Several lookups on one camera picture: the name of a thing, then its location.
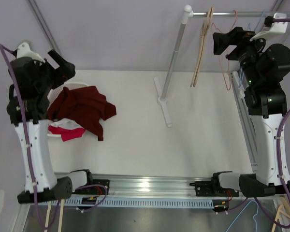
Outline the pink wire hanger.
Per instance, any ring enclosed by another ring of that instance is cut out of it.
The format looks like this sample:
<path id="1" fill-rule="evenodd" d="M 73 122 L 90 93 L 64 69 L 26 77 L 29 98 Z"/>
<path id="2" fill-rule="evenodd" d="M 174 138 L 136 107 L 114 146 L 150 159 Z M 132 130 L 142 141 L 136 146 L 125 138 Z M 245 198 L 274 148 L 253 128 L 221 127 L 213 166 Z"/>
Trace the pink wire hanger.
<path id="1" fill-rule="evenodd" d="M 233 10 L 233 12 L 235 14 L 235 20 L 234 20 L 232 26 L 230 27 L 229 32 L 234 28 L 234 26 L 235 26 L 235 24 L 236 24 L 236 22 L 238 20 L 238 12 L 236 10 Z M 222 33 L 222 31 L 215 25 L 215 23 L 211 24 L 211 28 L 210 29 L 211 29 L 212 33 L 216 32 L 216 31 Z M 220 69 L 222 71 L 223 80 L 224 80 L 224 84 L 225 84 L 226 90 L 230 91 L 231 88 L 232 88 L 232 83 L 231 83 L 231 78 L 230 78 L 230 61 L 227 60 L 228 68 L 227 68 L 227 72 L 226 73 L 223 70 L 222 56 L 218 57 L 218 62 L 219 62 Z"/>

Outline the beige wooden hanger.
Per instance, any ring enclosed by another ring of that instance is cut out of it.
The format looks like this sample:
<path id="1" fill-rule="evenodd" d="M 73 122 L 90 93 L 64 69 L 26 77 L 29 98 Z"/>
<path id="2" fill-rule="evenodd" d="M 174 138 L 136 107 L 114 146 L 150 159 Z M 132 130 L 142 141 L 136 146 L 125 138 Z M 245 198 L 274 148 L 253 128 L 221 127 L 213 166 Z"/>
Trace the beige wooden hanger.
<path id="1" fill-rule="evenodd" d="M 213 13 L 214 13 L 214 7 L 211 6 L 206 14 L 206 19 L 203 21 L 201 31 L 200 31 L 200 38 L 199 38 L 199 50 L 198 50 L 198 57 L 197 57 L 197 62 L 194 70 L 194 74 L 190 83 L 190 87 L 196 87 L 198 78 L 199 78 L 199 73 L 201 70 L 202 66 L 202 61 L 203 61 L 203 56 L 205 53 L 205 48 L 206 48 L 206 37 L 207 33 L 210 28 L 210 24 L 212 22 L 213 18 Z"/>
<path id="2" fill-rule="evenodd" d="M 206 46 L 206 36 L 209 29 L 208 26 L 209 26 L 209 19 L 206 19 L 203 21 L 203 25 L 200 32 L 198 57 L 197 57 L 194 74 L 190 83 L 190 87 L 195 87 L 199 78 L 199 73 L 201 70 L 201 65 L 202 65 L 202 60 L 203 60 L 203 55 L 204 55 L 204 49 Z"/>

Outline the dark maroon t shirt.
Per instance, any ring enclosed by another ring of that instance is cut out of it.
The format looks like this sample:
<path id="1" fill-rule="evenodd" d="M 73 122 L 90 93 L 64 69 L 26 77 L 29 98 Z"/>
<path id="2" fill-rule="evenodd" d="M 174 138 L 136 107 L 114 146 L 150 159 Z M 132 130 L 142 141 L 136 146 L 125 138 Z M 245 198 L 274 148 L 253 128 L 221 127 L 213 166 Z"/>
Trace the dark maroon t shirt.
<path id="1" fill-rule="evenodd" d="M 52 121 L 71 119 L 103 141 L 103 127 L 100 120 L 108 120 L 116 115 L 116 106 L 109 103 L 106 96 L 95 86 L 68 89 L 64 87 L 48 108 L 48 118 Z"/>

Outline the white t shirt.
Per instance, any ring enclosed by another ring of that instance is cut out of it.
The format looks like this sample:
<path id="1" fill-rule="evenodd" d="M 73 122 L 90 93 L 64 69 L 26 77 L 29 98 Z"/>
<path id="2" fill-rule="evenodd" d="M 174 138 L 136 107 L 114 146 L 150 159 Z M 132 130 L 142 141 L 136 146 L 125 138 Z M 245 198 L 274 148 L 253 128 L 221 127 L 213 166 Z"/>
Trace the white t shirt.
<path id="1" fill-rule="evenodd" d="M 76 123 L 74 120 L 71 120 L 68 118 L 63 118 L 58 121 L 49 120 L 48 125 L 52 127 L 56 127 L 56 128 L 66 129 L 66 130 L 74 130 L 74 129 L 82 127 L 78 123 Z"/>

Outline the pink magenta t shirt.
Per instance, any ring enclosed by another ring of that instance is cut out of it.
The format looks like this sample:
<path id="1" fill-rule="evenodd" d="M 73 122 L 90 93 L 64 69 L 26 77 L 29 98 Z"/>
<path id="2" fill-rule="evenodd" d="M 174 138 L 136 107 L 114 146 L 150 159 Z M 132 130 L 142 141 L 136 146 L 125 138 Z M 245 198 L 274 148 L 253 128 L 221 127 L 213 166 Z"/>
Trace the pink magenta t shirt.
<path id="1" fill-rule="evenodd" d="M 76 128 L 76 129 L 64 129 L 61 127 L 48 127 L 49 136 L 60 137 L 63 142 L 73 140 L 76 138 L 81 138 L 83 134 L 86 132 L 84 128 Z"/>

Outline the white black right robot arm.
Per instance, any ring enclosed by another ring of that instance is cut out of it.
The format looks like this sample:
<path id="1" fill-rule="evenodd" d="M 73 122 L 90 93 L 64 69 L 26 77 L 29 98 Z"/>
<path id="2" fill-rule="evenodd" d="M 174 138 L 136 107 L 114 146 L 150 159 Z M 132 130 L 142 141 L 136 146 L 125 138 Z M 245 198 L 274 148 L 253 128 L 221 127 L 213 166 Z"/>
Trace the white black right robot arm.
<path id="1" fill-rule="evenodd" d="M 253 31 L 241 27 L 215 32 L 213 42 L 215 55 L 234 46 L 226 59 L 238 61 L 245 74 L 244 100 L 255 131 L 258 169 L 254 174 L 214 173 L 212 193 L 219 196 L 233 189 L 248 198 L 290 193 L 283 140 L 287 98 L 280 84 L 290 72 L 290 49 L 280 43 L 266 46 L 264 38 L 255 38 Z"/>

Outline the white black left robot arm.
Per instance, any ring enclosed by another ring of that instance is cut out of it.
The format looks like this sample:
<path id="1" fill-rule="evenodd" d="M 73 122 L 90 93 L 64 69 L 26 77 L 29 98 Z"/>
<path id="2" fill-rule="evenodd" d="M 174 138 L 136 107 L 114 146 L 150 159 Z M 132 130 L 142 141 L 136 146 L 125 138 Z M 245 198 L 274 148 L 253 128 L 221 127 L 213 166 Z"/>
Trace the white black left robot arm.
<path id="1" fill-rule="evenodd" d="M 48 52 L 58 64 L 54 68 L 34 52 L 8 62 L 13 84 L 9 88 L 7 113 L 18 135 L 25 165 L 25 187 L 18 194 L 19 204 L 43 203 L 68 199 L 79 189 L 84 194 L 94 190 L 89 170 L 77 170 L 57 178 L 48 147 L 49 92 L 75 76 L 75 66 L 55 50 Z"/>

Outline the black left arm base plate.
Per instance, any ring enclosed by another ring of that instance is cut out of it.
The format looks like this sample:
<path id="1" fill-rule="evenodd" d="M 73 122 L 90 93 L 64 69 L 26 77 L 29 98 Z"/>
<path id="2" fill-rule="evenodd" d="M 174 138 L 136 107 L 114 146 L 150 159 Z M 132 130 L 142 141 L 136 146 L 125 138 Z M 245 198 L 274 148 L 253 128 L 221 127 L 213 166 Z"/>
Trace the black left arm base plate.
<path id="1" fill-rule="evenodd" d="M 74 194 L 78 195 L 108 195 L 110 180 L 93 179 L 88 184 L 78 187 Z"/>

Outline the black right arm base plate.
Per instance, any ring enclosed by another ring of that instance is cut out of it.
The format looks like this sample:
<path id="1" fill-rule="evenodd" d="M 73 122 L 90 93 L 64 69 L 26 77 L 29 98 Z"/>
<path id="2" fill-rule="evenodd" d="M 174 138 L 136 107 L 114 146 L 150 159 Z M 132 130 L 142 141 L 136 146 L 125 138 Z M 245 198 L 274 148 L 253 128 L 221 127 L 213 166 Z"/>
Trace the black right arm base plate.
<path id="1" fill-rule="evenodd" d="M 189 184 L 194 187 L 197 197 L 239 197 L 239 192 L 231 188 L 223 188 L 215 181 L 195 181 Z"/>

